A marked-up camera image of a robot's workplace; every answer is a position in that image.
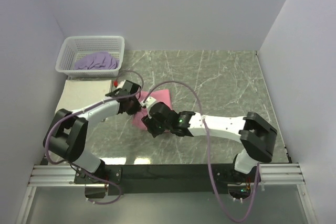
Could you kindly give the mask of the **pink t shirt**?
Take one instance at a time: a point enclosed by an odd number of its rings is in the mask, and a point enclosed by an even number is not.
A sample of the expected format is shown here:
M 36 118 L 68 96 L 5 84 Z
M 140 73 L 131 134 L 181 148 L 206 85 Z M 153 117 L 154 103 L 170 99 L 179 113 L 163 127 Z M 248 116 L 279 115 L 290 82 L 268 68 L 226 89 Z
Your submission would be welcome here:
M 146 91 L 142 91 L 140 94 L 140 97 L 138 98 L 138 100 L 141 102 L 144 100 L 144 98 L 148 95 L 148 92 Z M 170 97 L 170 91 L 168 89 L 164 89 L 164 90 L 159 90 L 159 91 L 154 91 L 150 94 L 150 97 L 153 97 L 154 99 L 156 99 L 158 102 L 163 102 L 165 103 L 170 109 L 172 109 L 172 103 L 171 103 L 171 97 Z M 142 131 L 147 131 L 146 126 L 144 125 L 144 123 L 142 122 L 142 118 L 144 116 L 146 116 L 147 110 L 145 108 L 142 108 L 140 110 L 140 112 L 136 113 L 133 116 L 133 120 L 132 120 L 132 125 L 134 127 L 136 127 L 139 130 Z

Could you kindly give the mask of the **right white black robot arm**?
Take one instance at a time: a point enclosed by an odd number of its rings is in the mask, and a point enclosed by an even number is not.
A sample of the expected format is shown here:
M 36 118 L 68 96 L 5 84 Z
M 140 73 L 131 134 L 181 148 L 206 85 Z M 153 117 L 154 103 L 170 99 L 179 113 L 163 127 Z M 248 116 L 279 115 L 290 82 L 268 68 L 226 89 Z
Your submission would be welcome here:
M 226 183 L 243 183 L 252 176 L 258 163 L 272 161 L 277 130 L 258 113 L 238 117 L 201 115 L 194 111 L 177 113 L 163 102 L 147 105 L 145 110 L 141 121 L 153 137 L 170 132 L 180 137 L 213 136 L 240 143 L 243 150 L 232 164 L 215 171 L 216 178 Z

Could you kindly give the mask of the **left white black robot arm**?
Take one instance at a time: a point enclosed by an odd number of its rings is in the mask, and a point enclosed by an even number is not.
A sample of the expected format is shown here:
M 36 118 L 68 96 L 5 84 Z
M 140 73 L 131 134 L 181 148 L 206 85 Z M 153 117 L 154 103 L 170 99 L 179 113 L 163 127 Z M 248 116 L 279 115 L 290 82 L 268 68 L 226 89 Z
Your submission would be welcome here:
M 75 111 L 58 110 L 43 141 L 49 163 L 57 164 L 50 158 L 49 153 L 53 153 L 86 171 L 87 178 L 93 183 L 107 179 L 105 162 L 86 150 L 88 128 L 118 114 L 134 115 L 139 112 L 141 106 L 137 95 L 141 88 L 132 81 L 124 80 L 97 103 Z

